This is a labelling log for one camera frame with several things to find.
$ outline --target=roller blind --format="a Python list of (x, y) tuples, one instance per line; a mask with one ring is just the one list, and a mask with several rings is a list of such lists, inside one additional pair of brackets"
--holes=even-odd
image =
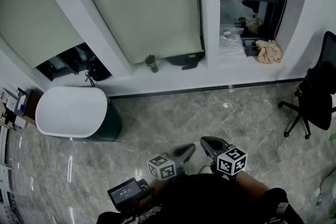
[(197, 0), (94, 0), (130, 63), (202, 51)]
[(0, 34), (32, 68), (83, 43), (55, 0), (0, 0)]

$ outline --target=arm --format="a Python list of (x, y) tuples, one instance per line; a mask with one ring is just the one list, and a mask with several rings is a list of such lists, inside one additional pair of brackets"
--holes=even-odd
[(236, 183), (252, 200), (259, 200), (265, 192), (270, 190), (269, 187), (250, 177), (244, 171), (240, 171), (237, 174)]
[(167, 182), (166, 181), (159, 181), (157, 179), (153, 180), (150, 184), (149, 187), (153, 187), (155, 188), (155, 191), (153, 192), (152, 195), (147, 196), (146, 198), (142, 199), (140, 201), (140, 207), (145, 207), (148, 206), (152, 200), (153, 200), (153, 196), (158, 196), (162, 193), (162, 191), (164, 190), (164, 188), (166, 187)]

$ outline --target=small screen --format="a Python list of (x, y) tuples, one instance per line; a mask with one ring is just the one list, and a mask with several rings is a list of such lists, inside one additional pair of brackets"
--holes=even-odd
[(131, 182), (126, 186), (123, 186), (122, 188), (112, 192), (111, 196), (114, 202), (119, 204), (140, 192), (141, 189), (138, 187), (138, 185), (135, 182)]

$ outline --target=black shirt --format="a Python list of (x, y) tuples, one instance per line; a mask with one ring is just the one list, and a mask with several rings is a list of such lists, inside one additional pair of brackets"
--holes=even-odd
[[(255, 202), (235, 182), (213, 174), (199, 174), (179, 179), (166, 189), (160, 201), (141, 215), (139, 223), (264, 224), (275, 216), (279, 203), (288, 199), (283, 189), (275, 188)], [(286, 212), (294, 217), (292, 223), (303, 223), (290, 206)], [(106, 212), (99, 216), (97, 224), (122, 222), (121, 214)]]

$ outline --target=white wall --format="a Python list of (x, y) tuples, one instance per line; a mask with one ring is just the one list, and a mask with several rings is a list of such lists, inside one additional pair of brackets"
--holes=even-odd
[[(288, 27), (295, 27), (295, 31), (280, 64), (262, 65), (252, 57), (237, 57), (210, 66), (207, 58), (196, 69), (182, 71), (181, 67), (162, 61), (156, 74), (146, 66), (139, 65), (134, 68), (133, 74), (111, 77), (99, 82), (99, 85), (108, 95), (124, 95), (302, 78), (318, 58), (324, 33), (327, 30), (336, 33), (335, 0), (304, 0), (303, 8), (302, 3), (301, 0), (301, 13), (296, 13), (296, 27)], [(286, 20), (292, 23), (290, 16)], [(218, 46), (215, 44), (218, 43), (215, 37), (211, 42), (208, 46)], [(55, 79), (50, 86), (56, 85), (85, 86), (88, 83), (84, 82), (81, 74)]]
[(336, 0), (305, 0), (294, 35), (286, 51), (291, 72), (304, 73), (315, 65), (326, 31), (336, 33)]
[(1, 224), (10, 224), (9, 219), (6, 216), (6, 209), (4, 204), (0, 204), (0, 223)]
[(75, 30), (115, 77), (133, 72), (93, 0), (56, 0)]
[(0, 33), (32, 68), (83, 43), (55, 0), (0, 0)]
[(32, 70), (0, 36), (0, 89), (15, 94), (18, 87), (44, 91), (49, 85), (50, 81), (37, 70)]

